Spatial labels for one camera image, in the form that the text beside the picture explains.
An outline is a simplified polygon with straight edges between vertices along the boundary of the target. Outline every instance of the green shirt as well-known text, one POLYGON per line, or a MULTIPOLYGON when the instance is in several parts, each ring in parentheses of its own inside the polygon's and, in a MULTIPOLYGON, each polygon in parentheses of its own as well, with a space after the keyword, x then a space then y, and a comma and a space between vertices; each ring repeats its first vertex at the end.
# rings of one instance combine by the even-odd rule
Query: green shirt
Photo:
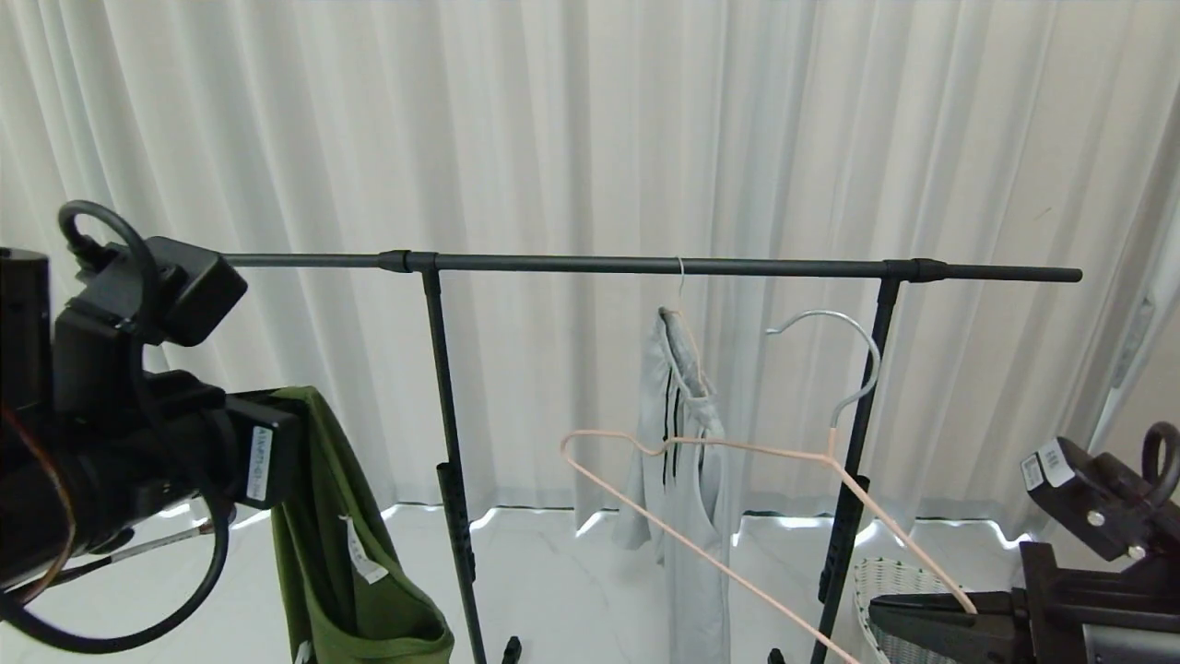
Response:
POLYGON ((300 451, 290 498, 270 519, 291 656, 310 642, 310 662, 317 664, 447 662, 454 636, 434 603, 402 573, 365 473, 328 403, 315 388, 286 388, 273 396, 300 400, 309 414, 308 445, 300 451), (358 554, 372 561, 360 561, 366 576, 354 565, 358 554))

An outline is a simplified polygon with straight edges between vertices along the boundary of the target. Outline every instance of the white floor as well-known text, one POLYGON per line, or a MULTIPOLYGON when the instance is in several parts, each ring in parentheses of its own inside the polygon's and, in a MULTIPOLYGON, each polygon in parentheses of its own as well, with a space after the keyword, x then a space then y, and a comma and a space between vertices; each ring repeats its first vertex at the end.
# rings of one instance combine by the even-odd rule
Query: white floor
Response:
MULTIPOLYGON (((434 598, 455 632, 452 662, 472 662, 442 512, 399 506, 386 514, 407 574, 434 598)), ((512 635, 524 644, 525 664, 667 662, 663 574, 647 546, 637 552, 616 548, 610 541, 614 515, 598 517, 577 534, 569 512, 500 509, 473 525, 476 589, 489 662, 500 662, 512 635)), ((190 519, 191 514, 155 519, 142 534, 159 537, 188 527, 190 519)), ((828 528, 826 520, 746 518, 732 565, 814 624, 828 528)), ((1016 545, 997 533, 986 522, 923 522, 914 537, 971 590, 1007 590, 1018 555, 1016 545)), ((269 522, 256 518, 232 534, 225 574, 196 616, 159 642, 100 660, 290 662, 269 522)), ((879 525, 863 531, 858 540, 854 561, 880 555, 912 563, 879 525)), ((32 609, 64 629, 92 636, 142 629, 191 592, 209 551, 210 543, 202 539, 145 554, 52 590, 32 609)), ((851 584, 841 610, 837 643, 854 656, 867 656, 852 618, 851 584)), ((735 664, 762 664, 775 646, 788 662, 809 659, 812 642, 805 632, 738 585, 730 589, 730 611, 735 664)), ((83 660, 0 626, 4 664, 83 660)))

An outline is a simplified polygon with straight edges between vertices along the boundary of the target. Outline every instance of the white basket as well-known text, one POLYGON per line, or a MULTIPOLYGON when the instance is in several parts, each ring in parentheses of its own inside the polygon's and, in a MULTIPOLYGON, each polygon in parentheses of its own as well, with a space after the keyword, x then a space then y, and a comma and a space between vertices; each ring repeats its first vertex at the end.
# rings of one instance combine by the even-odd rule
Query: white basket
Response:
POLYGON ((946 586, 925 570, 889 560, 865 559, 852 573, 857 619, 879 664, 956 664, 953 659, 883 632, 868 620, 868 603, 883 594, 944 593, 946 586))

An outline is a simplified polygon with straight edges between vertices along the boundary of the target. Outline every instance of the black clothes rack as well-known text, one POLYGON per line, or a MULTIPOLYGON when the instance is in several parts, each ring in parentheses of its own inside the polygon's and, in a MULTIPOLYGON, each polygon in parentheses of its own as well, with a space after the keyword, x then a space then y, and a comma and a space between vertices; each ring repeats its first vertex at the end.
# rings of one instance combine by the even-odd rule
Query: black clothes rack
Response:
MULTIPOLYGON (((873 318, 872 337, 885 353, 889 327, 893 318, 893 305, 903 282, 925 283, 945 278, 975 278, 991 281, 1041 281, 1076 282, 1082 270, 1056 267, 1014 267, 986 264, 951 264, 931 258, 883 259, 883 261, 824 261, 824 259, 755 259, 755 258, 677 258, 635 256, 560 256, 560 255, 486 255, 486 254, 439 254, 398 249, 379 254, 227 254, 235 267, 335 267, 378 268, 389 271, 422 275, 426 290, 426 308, 430 316, 431 342, 434 351, 434 370, 438 379, 439 401, 442 409, 442 432, 446 439, 447 461, 438 466, 439 486, 442 492, 442 509, 446 514, 451 553, 459 578, 464 617, 471 637, 476 664, 487 664, 484 638, 476 606, 476 557, 471 548, 471 528, 467 518, 467 500, 464 489, 463 464, 459 454, 459 430, 454 413, 454 395, 451 387, 451 364, 446 349, 446 330, 442 320, 442 288, 439 272, 442 270, 466 271, 577 271, 597 274, 709 274, 742 276, 822 276, 837 278, 878 278, 877 314, 873 318)), ((870 360, 865 362, 861 386, 868 380, 870 360)), ((865 488, 868 479, 858 475, 860 455, 865 447, 865 435, 872 415, 873 393, 868 393, 857 405, 857 414, 848 441, 848 453, 844 468, 865 488)), ((841 487, 837 500, 835 518, 828 539, 827 560, 820 574, 819 599, 824 603, 819 631, 832 636, 835 625, 844 583, 848 576, 848 563, 856 540, 857 524, 864 506, 841 487)), ((815 643, 812 664, 822 664, 827 649, 815 643)), ((511 637, 504 652, 504 664, 520 658, 520 642, 511 637)))

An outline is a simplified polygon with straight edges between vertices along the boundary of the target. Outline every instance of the hanger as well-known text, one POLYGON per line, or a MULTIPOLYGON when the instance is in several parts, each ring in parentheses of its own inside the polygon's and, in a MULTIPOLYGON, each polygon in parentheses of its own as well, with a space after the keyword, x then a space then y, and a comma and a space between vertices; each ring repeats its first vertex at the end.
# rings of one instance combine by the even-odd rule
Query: hanger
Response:
POLYGON ((920 560, 926 567, 929 567, 935 573, 935 576, 938 577, 938 579, 943 583, 943 585, 946 586, 948 591, 952 596, 955 596, 955 598, 959 601, 959 604, 963 606, 963 610, 966 613, 969 613, 969 614, 976 614, 976 613, 978 613, 978 611, 975 607, 975 604, 966 596, 966 593, 963 592, 962 589, 959 589, 959 585, 950 577, 950 574, 948 574, 942 568, 942 566, 939 566, 937 563, 935 563, 933 559, 931 559, 930 555, 926 554, 926 552, 920 546, 918 546, 917 543, 914 543, 910 538, 909 533, 906 533, 904 530, 902 530, 902 527, 898 526, 897 522, 884 509, 881 509, 880 506, 878 506, 877 502, 872 498, 870 498, 868 494, 865 493, 864 489, 860 488, 860 486, 856 482, 856 480, 853 480, 853 478, 851 475, 848 475, 848 473, 844 469, 844 467, 840 465, 840 462, 835 460, 835 458, 834 458, 834 452, 835 452, 835 434, 837 434, 837 425, 838 425, 838 421, 839 421, 840 412, 843 412, 848 405, 851 405, 851 403, 853 403, 856 401, 859 401, 861 397, 864 397, 866 394, 868 394, 868 392, 872 390, 877 386, 877 380, 878 380, 878 376, 879 376, 879 368, 880 368, 880 349, 877 348, 877 344, 873 343, 872 337, 870 337, 866 334, 864 327, 861 327, 860 323, 858 323, 856 320, 853 320, 852 317, 850 317, 846 314, 843 314, 843 313, 835 311, 835 310, 830 310, 830 309, 808 309, 808 310, 801 311, 799 314, 795 314, 789 320, 787 320, 787 322, 785 322, 784 324, 781 324, 779 327, 772 327, 772 328, 767 329, 766 330, 767 335, 779 335, 787 327, 791 327, 792 324, 794 324, 799 320, 802 320, 804 317, 808 317, 808 316, 812 316, 812 315, 831 315, 831 316, 838 317, 840 320, 844 320, 845 322, 851 323, 853 327, 856 327, 860 331, 860 336, 868 343, 870 354, 872 356, 872 368, 871 368, 871 372, 870 372, 870 380, 868 380, 868 382, 863 388, 860 388, 859 390, 857 390, 857 393, 854 393, 852 396, 850 396, 850 397, 847 397, 845 400, 841 400, 840 403, 837 405, 837 408, 835 408, 835 410, 832 414, 831 429, 828 432, 828 438, 827 438, 827 453, 826 454, 815 454, 815 453, 805 453, 805 452, 792 452, 792 451, 780 451, 780 449, 773 449, 773 448, 763 448, 763 447, 758 447, 758 446, 750 446, 750 445, 747 445, 747 443, 738 443, 738 442, 733 442, 733 441, 723 441, 723 440, 719 440, 719 439, 686 439, 686 438, 678 438, 678 436, 669 438, 667 441, 663 442, 662 446, 660 446, 658 449, 650 449, 650 448, 644 447, 642 443, 640 443, 630 434, 627 434, 627 433, 623 433, 623 432, 605 432, 605 430, 599 430, 599 429, 578 429, 576 432, 571 432, 564 439, 562 439, 560 452, 562 452, 562 456, 565 459, 565 462, 569 464, 571 467, 573 467, 573 469, 577 471, 579 474, 582 474, 583 476, 585 476, 586 479, 589 479, 591 482, 594 482, 595 485, 597 485, 598 487, 601 487, 607 493, 609 493, 612 497, 615 497, 616 499, 618 499, 624 505, 631 507, 637 513, 642 514, 644 518, 648 519, 648 521, 650 521, 651 524, 655 524, 656 526, 658 526, 663 532, 666 532, 669 535, 671 535, 673 538, 675 538, 680 544, 684 545, 691 552, 696 553, 697 555, 700 555, 701 558, 703 558, 704 560, 707 560, 710 565, 713 565, 714 567, 716 567, 717 570, 720 570, 723 574, 726 574, 727 577, 729 577, 730 579, 733 579, 734 581, 736 581, 738 584, 740 584, 742 587, 745 587, 746 590, 748 590, 748 591, 753 592, 754 594, 756 594, 758 597, 760 597, 763 601, 766 601, 767 604, 769 604, 772 607, 774 607, 780 613, 782 613, 784 616, 786 616, 793 623, 795 623, 796 625, 799 625, 800 627, 802 627, 804 630, 806 630, 808 633, 811 633, 812 637, 814 637, 817 640, 819 640, 820 643, 822 643, 825 646, 827 646, 827 649, 830 651, 832 651, 835 655, 838 655, 845 662, 847 662, 848 664, 859 664, 858 660, 854 657, 852 657, 851 655, 848 655, 848 652, 846 652, 840 646, 835 645, 832 642, 832 639, 830 639, 826 636, 824 636, 822 633, 820 633, 815 627, 812 627, 806 620, 804 620, 802 618, 800 618, 795 612, 793 612, 789 609, 787 609, 786 606, 784 606, 781 603, 779 603, 778 600, 775 600, 774 598, 772 598, 771 596, 768 596, 766 592, 763 592, 761 589, 759 589, 758 586, 755 586, 750 581, 746 580, 743 577, 741 577, 740 574, 738 574, 736 572, 734 572, 733 570, 730 570, 728 566, 726 566, 725 564, 722 564, 720 560, 717 560, 717 559, 713 558, 712 555, 709 555, 708 553, 706 553, 699 546, 696 546, 691 541, 689 541, 688 538, 686 538, 684 535, 680 534, 675 528, 673 528, 671 526, 664 524, 655 514, 651 514, 647 509, 644 509, 644 508, 640 507, 638 505, 636 505, 634 501, 631 501, 625 495, 623 495, 622 492, 620 492, 616 488, 614 488, 612 486, 610 486, 610 484, 608 484, 603 479, 601 479, 597 475, 595 475, 594 473, 591 473, 584 466, 582 466, 578 462, 573 461, 572 454, 570 452, 570 442, 573 441, 575 439, 588 438, 588 436, 598 436, 598 438, 604 438, 604 439, 616 439, 616 440, 629 441, 635 448, 637 448, 640 452, 642 452, 643 454, 645 454, 648 456, 657 456, 657 455, 662 454, 664 451, 667 451, 668 446, 674 445, 674 443, 693 443, 693 445, 725 446, 725 447, 730 447, 730 448, 735 448, 735 449, 742 449, 742 451, 748 451, 748 452, 754 452, 754 453, 760 453, 760 454, 768 454, 768 455, 772 455, 772 456, 781 456, 781 458, 786 458, 786 459, 796 459, 796 460, 801 460, 801 461, 811 461, 811 462, 814 462, 814 464, 821 464, 824 466, 827 466, 830 469, 832 469, 840 478, 840 482, 843 482, 844 486, 848 487, 848 491, 851 491, 853 493, 853 495, 856 495, 860 500, 860 502, 863 502, 864 506, 866 508, 868 508, 870 512, 872 512, 873 514, 876 514, 877 518, 879 518, 881 520, 881 522, 899 540, 902 540, 902 543, 910 551, 912 551, 914 553, 914 555, 918 557, 918 560, 920 560))
POLYGON ((684 318, 684 258, 676 256, 676 262, 680 263, 680 287, 676 288, 676 308, 664 308, 664 310, 680 317, 682 322, 681 327, 683 327, 688 335, 688 343, 693 347, 693 357, 696 360, 696 383, 701 387, 701 394, 697 396, 708 397, 709 387, 704 383, 704 369, 701 367, 703 364, 701 361, 701 349, 696 346, 693 328, 688 324, 688 320, 684 318))

